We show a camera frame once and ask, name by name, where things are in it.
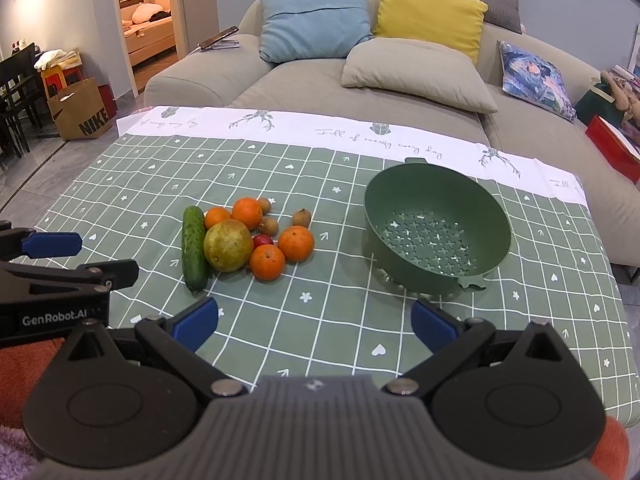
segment kiwi fruit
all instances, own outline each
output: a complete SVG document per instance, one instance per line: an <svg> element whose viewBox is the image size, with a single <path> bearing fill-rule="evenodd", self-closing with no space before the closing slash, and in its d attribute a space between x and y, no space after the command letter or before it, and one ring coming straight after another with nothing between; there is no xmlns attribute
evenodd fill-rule
<svg viewBox="0 0 640 480"><path fill-rule="evenodd" d="M267 198L259 198L258 204L262 208L262 214L267 215L271 212L271 202Z"/></svg>
<svg viewBox="0 0 640 480"><path fill-rule="evenodd" d="M291 217L291 225L302 225L302 227L309 227L311 224L311 213L306 209L301 209L293 213Z"/></svg>
<svg viewBox="0 0 640 480"><path fill-rule="evenodd" d="M273 236L278 232L278 229L278 221L275 218L264 217L258 225L258 231L267 236Z"/></svg>

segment gray sofa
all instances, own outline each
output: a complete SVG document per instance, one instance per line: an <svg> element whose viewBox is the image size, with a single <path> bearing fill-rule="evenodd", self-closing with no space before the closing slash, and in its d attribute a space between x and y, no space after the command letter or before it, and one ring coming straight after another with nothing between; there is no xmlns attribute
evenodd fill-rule
<svg viewBox="0 0 640 480"><path fill-rule="evenodd" d="M378 3L369 0L372 27ZM485 23L476 68L499 108L486 116L407 94L343 88L344 59L271 65L258 54L261 30L258 0L240 24L240 49L197 52L180 60L149 81L145 105L283 110L401 124L537 158L580 178L612 263L640 267L640 191L609 165L582 123L571 124L502 92L497 41L516 44L556 65L574 104L591 78L599 76L595 68L536 38Z"/></svg>

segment doorway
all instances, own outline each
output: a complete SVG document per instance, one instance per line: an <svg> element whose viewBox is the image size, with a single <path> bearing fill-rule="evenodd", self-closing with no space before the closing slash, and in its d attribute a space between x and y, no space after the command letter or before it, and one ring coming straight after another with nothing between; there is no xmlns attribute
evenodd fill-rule
<svg viewBox="0 0 640 480"><path fill-rule="evenodd" d="M178 61L172 0L119 0L120 17L139 92L157 73Z"/></svg>

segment white pillow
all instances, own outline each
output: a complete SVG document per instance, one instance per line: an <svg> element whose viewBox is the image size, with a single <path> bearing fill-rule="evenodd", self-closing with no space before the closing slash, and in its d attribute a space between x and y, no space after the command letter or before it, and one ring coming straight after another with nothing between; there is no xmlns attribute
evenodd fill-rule
<svg viewBox="0 0 640 480"><path fill-rule="evenodd" d="M145 23L149 21L156 12L164 10L162 6L156 4L140 4L131 17L133 23Z"/></svg>
<svg viewBox="0 0 640 480"><path fill-rule="evenodd" d="M155 4L162 6L162 10L171 10L171 0L156 0Z"/></svg>
<svg viewBox="0 0 640 480"><path fill-rule="evenodd" d="M429 41L374 38L356 45L342 86L393 90L481 114L498 111L469 56Z"/></svg>

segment orange cloth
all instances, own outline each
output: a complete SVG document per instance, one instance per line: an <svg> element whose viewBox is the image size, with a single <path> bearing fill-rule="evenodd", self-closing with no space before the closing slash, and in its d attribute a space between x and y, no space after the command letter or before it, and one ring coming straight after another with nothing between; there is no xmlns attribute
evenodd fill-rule
<svg viewBox="0 0 640 480"><path fill-rule="evenodd" d="M22 406L62 342L0 349L0 426L22 428Z"/></svg>
<svg viewBox="0 0 640 480"><path fill-rule="evenodd" d="M22 428L22 406L62 339L0 349L0 426ZM608 480L624 480L629 461L625 428L610 416L591 463Z"/></svg>
<svg viewBox="0 0 640 480"><path fill-rule="evenodd" d="M607 425L591 463L609 480L624 480L629 463L629 438L615 418L607 417Z"/></svg>

